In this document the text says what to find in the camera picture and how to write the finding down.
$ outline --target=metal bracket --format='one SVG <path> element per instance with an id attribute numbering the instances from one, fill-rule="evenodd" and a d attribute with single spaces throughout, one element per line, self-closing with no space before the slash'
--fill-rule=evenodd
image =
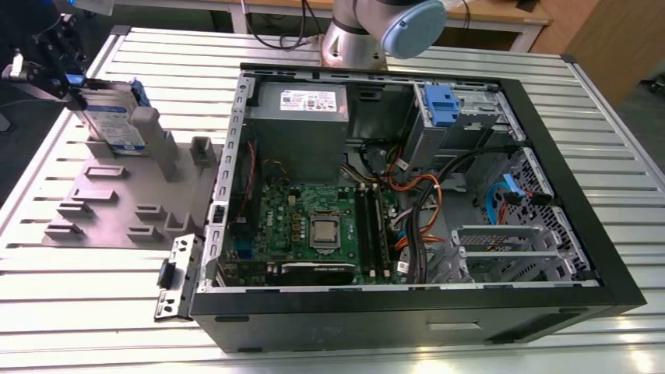
<path id="1" fill-rule="evenodd" d="M 190 300 L 196 289 L 202 239 L 194 234 L 180 236 L 173 241 L 170 256 L 158 271 L 160 287 L 154 322 L 192 321 Z"/>

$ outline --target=wooden table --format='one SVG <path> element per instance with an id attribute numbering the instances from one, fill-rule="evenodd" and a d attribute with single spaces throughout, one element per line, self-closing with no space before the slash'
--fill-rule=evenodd
<path id="1" fill-rule="evenodd" d="M 469 29 L 509 31 L 517 33 L 510 51 L 528 52 L 542 27 L 549 25 L 552 17 L 538 4 L 533 12 L 516 8 L 514 0 L 466 0 L 470 10 Z M 334 0 L 309 0 L 317 17 L 330 18 Z M 248 24 L 242 14 L 240 0 L 116 0 L 116 4 L 164 6 L 170 8 L 222 10 L 230 13 L 233 32 L 248 33 Z M 300 15 L 300 0 L 246 0 L 248 12 Z M 448 9 L 446 27 L 461 28 L 465 24 L 466 9 L 461 3 Z"/>

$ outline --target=blue drive bracket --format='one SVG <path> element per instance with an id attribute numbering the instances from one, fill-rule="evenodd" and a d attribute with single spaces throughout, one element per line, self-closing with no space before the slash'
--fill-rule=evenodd
<path id="1" fill-rule="evenodd" d="M 449 86 L 426 84 L 424 89 L 426 109 L 432 113 L 434 127 L 450 127 L 460 117 L 460 101 Z"/>

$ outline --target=aluminum table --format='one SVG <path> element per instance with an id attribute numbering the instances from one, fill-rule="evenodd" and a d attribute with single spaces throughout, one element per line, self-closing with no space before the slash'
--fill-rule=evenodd
<path id="1" fill-rule="evenodd" d="M 316 48 L 282 52 L 244 34 L 134 28 L 109 36 L 89 75 L 138 77 L 176 141 L 209 136 L 222 143 L 240 62 L 317 65 Z M 0 210 L 0 368 L 665 371 L 665 178 L 582 70 L 553 55 L 452 48 L 390 59 L 389 69 L 522 81 L 649 304 L 530 344 L 226 355 L 194 323 L 153 323 L 166 251 L 40 244 L 89 156 L 86 130 L 64 111 Z"/>

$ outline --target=power cable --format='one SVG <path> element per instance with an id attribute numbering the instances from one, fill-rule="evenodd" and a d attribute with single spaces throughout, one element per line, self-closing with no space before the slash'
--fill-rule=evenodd
<path id="1" fill-rule="evenodd" d="M 264 41 L 261 37 L 258 37 L 257 33 L 254 32 L 252 28 L 252 14 L 248 12 L 248 5 L 246 5 L 246 0 L 240 0 L 241 6 L 242 6 L 242 13 L 245 15 L 245 20 L 248 21 L 248 30 L 249 33 L 253 35 L 253 37 L 257 39 L 258 43 L 265 45 L 266 47 L 280 50 L 280 51 L 293 51 L 296 48 L 302 47 L 304 45 L 309 44 L 308 41 L 302 42 L 304 39 L 304 27 L 306 23 L 306 11 L 309 10 L 309 14 L 312 15 L 313 21 L 316 22 L 316 26 L 318 28 L 318 32 L 322 34 L 322 29 L 321 25 L 318 24 L 318 19 L 316 18 L 316 15 L 313 14 L 312 7 L 309 6 L 308 0 L 300 0 L 300 7 L 301 7 L 301 15 L 300 15 L 300 34 L 298 34 L 298 39 L 290 46 L 284 45 L 284 38 L 289 36 L 289 34 L 281 34 L 280 35 L 280 45 L 273 45 Z"/>

